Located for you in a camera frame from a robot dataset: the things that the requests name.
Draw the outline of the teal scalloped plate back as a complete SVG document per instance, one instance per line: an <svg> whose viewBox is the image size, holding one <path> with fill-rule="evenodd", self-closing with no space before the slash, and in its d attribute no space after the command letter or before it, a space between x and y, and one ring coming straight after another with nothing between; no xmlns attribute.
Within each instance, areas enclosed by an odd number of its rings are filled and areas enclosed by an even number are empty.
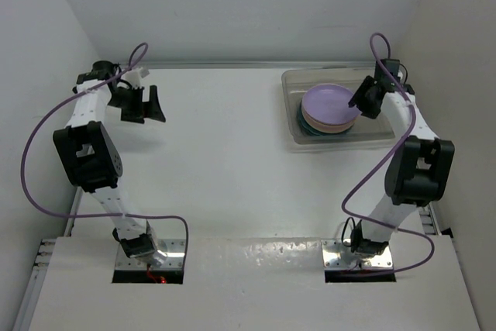
<svg viewBox="0 0 496 331"><path fill-rule="evenodd" d="M322 131L318 131L317 129L311 127L308 124L308 122L305 120L305 118L302 114L301 106L298 107L298 112L297 112L296 118L297 118L297 122L298 122L298 125L299 125L301 131L308 136L335 136L335 135L339 135L339 134L348 133L353 128L353 126L351 126L347 129L345 129L344 131L338 132L338 133L324 133Z"/></svg>

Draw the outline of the pink plate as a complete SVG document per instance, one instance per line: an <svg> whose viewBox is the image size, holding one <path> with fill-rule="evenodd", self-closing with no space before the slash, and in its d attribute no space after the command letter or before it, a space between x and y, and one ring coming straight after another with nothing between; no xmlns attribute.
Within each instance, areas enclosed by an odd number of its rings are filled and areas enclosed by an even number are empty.
<svg viewBox="0 0 496 331"><path fill-rule="evenodd" d="M344 131L345 129L351 126L354 126L355 122L348 122L342 125L326 125L320 122L308 122L308 124L311 127L317 129L318 131L322 131L324 133L338 133Z"/></svg>

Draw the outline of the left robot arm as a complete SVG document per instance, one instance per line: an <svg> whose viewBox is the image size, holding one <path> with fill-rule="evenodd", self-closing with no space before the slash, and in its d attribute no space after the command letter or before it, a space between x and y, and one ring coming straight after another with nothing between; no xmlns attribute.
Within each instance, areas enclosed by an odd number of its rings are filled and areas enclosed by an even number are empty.
<svg viewBox="0 0 496 331"><path fill-rule="evenodd" d="M143 100L141 81L149 71L134 67L119 78L120 71L117 64L100 60L93 63L91 71L77 77L73 114L63 129L53 133L53 142L69 182L90 194L111 216L115 226L112 235L124 254L152 264L157 239L119 181L122 158L104 122L108 107L120 109L123 122L165 122L166 118L156 86L150 86L149 99Z"/></svg>

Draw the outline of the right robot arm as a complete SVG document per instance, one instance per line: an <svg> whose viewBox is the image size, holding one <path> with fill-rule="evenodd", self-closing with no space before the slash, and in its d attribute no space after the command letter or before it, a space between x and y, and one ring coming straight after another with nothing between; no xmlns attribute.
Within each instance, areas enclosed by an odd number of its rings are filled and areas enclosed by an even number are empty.
<svg viewBox="0 0 496 331"><path fill-rule="evenodd" d="M400 65L395 59L379 60L374 75L363 80L349 102L369 119L384 115L398 138L385 161L384 196L350 234L351 251L362 256L383 253L416 208L442 198L455 153L452 141L429 128L413 90L401 85Z"/></svg>

